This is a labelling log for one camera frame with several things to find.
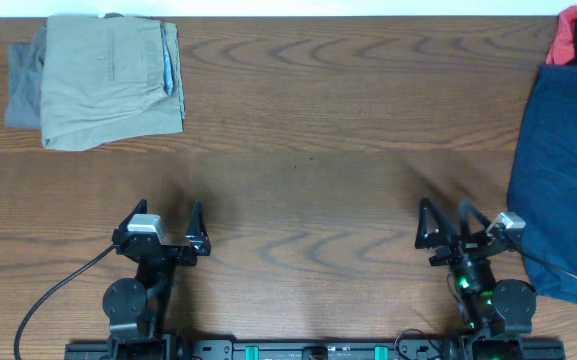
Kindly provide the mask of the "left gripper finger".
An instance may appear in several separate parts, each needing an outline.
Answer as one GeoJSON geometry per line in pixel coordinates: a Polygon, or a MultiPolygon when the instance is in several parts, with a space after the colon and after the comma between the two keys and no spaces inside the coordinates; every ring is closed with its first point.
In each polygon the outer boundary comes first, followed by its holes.
{"type": "Polygon", "coordinates": [[[129,224],[132,218],[138,214],[146,214],[147,213],[147,200],[141,199],[132,212],[126,218],[126,224],[129,224]]]}
{"type": "Polygon", "coordinates": [[[193,205],[185,237],[198,256],[211,254],[211,243],[204,224],[203,206],[200,201],[196,201],[193,205]]]}

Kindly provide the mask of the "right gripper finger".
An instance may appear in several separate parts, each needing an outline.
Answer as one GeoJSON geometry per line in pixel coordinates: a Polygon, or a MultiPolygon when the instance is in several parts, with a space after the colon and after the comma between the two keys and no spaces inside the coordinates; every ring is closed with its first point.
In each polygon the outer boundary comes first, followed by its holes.
{"type": "Polygon", "coordinates": [[[415,248],[429,249],[451,246],[456,236],[456,229],[448,216],[430,199],[423,198],[419,202],[415,248]]]}
{"type": "Polygon", "coordinates": [[[473,216],[484,229],[487,229],[491,225],[491,221],[478,210],[478,208],[470,201],[463,200],[460,202],[459,207],[459,226],[462,235],[470,235],[470,216],[473,216]]]}

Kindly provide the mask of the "dark blue shorts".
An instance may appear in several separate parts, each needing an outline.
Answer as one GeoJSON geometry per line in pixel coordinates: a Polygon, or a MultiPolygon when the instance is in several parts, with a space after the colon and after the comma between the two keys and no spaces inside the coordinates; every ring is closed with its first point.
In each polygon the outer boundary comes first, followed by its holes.
{"type": "Polygon", "coordinates": [[[577,303],[577,66],[542,66],[524,111],[507,204],[527,226],[538,294],[577,303]]]}

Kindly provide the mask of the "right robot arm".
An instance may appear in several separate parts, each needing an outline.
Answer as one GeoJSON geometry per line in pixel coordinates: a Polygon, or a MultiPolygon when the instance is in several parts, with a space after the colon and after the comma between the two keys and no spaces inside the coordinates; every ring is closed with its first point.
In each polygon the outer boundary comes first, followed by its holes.
{"type": "Polygon", "coordinates": [[[431,200],[419,203],[415,247],[432,249],[432,266],[447,266],[469,329],[438,350],[441,359],[524,359],[521,336],[532,332],[536,290],[517,279],[497,280],[490,258],[516,251],[526,222],[513,212],[489,220],[471,202],[459,206],[459,226],[431,200]]]}

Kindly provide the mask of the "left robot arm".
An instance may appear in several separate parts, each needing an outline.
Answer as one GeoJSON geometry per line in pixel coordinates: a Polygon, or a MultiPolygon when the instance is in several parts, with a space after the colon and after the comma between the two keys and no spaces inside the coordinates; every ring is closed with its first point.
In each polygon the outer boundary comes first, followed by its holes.
{"type": "Polygon", "coordinates": [[[137,272],[112,283],[103,296],[112,359],[176,359],[183,352],[176,333],[164,331],[162,324],[176,269],[195,266],[211,253],[202,204],[193,205],[186,245],[167,245],[165,238],[163,220],[147,212],[146,200],[113,232],[112,248],[134,261],[137,272]]]}

